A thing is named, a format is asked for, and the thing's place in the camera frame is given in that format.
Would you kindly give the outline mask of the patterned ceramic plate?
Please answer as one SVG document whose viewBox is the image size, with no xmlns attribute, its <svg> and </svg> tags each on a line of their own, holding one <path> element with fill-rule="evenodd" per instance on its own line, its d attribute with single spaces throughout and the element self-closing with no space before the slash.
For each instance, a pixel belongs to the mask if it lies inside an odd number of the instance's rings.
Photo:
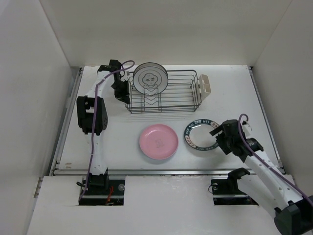
<svg viewBox="0 0 313 235">
<path fill-rule="evenodd" d="M 210 151 L 216 149 L 219 145 L 211 131 L 219 125 L 210 119 L 198 119 L 187 125 L 184 130 L 184 140 L 193 149 L 198 151 Z"/>
<path fill-rule="evenodd" d="M 164 66 L 147 62 L 136 67 L 133 73 L 133 85 L 145 95 L 162 93 L 168 86 L 169 78 Z"/>
</svg>

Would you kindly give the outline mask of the grey wire dish rack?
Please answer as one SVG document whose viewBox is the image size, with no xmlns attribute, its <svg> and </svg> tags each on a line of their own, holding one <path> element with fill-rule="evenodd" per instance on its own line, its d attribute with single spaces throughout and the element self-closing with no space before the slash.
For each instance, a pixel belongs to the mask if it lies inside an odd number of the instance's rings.
<svg viewBox="0 0 313 235">
<path fill-rule="evenodd" d="M 131 75 L 129 81 L 130 103 L 125 104 L 132 114 L 194 112 L 202 103 L 199 79 L 195 70 L 169 70 L 168 85 L 161 91 L 148 94 L 137 90 Z"/>
</svg>

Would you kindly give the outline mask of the pink plastic plate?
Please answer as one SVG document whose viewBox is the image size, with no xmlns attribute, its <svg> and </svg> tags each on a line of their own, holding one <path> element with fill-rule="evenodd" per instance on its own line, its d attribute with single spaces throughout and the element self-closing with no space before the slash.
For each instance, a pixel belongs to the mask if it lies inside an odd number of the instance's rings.
<svg viewBox="0 0 313 235">
<path fill-rule="evenodd" d="M 141 151 L 150 159 L 166 160 L 178 149 L 179 139 L 176 132 L 164 124 L 150 125 L 139 137 Z"/>
</svg>

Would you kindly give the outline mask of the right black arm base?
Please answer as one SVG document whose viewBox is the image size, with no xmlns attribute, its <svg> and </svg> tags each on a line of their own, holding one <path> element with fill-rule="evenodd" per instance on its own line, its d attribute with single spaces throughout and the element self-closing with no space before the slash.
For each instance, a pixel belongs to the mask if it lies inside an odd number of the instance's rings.
<svg viewBox="0 0 313 235">
<path fill-rule="evenodd" d="M 258 205 L 250 196 L 231 187 L 227 178 L 211 178 L 208 191 L 213 194 L 215 206 Z"/>
</svg>

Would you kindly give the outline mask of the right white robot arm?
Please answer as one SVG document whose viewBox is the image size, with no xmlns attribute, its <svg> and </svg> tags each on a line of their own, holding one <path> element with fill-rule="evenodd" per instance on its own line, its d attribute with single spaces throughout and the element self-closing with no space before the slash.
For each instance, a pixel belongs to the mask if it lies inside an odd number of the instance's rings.
<svg viewBox="0 0 313 235">
<path fill-rule="evenodd" d="M 242 192 L 251 197 L 273 218 L 282 235 L 303 235 L 313 229 L 313 198 L 288 180 L 271 162 L 262 145 L 246 138 L 243 126 L 247 122 L 231 119 L 210 132 L 225 154 L 240 158 L 255 174 L 245 168 L 231 171 L 227 177 L 230 192 Z"/>
</svg>

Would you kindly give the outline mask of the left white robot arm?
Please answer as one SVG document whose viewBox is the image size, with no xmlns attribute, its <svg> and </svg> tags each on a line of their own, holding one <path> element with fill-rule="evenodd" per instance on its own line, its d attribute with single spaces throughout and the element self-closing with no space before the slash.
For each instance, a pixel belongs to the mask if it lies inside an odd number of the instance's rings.
<svg viewBox="0 0 313 235">
<path fill-rule="evenodd" d="M 108 114 L 102 92 L 106 86 L 110 86 L 114 90 L 115 99 L 130 104 L 129 82 L 122 80 L 120 73 L 125 73 L 133 66 L 132 60 L 121 63 L 111 59 L 108 65 L 101 65 L 97 70 L 97 79 L 90 91 L 76 99 L 78 126 L 90 144 L 88 172 L 85 183 L 81 185 L 80 197 L 92 189 L 98 194 L 104 194 L 109 190 L 107 160 L 103 153 L 103 138 L 108 126 Z"/>
</svg>

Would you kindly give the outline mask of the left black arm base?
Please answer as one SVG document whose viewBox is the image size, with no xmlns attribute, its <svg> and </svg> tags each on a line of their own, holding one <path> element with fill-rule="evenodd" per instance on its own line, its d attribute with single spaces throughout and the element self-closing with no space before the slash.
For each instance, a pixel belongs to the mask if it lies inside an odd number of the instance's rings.
<svg viewBox="0 0 313 235">
<path fill-rule="evenodd" d="M 89 187 L 81 199 L 79 206 L 123 206 L 125 179 L 112 179 L 109 186 Z"/>
</svg>

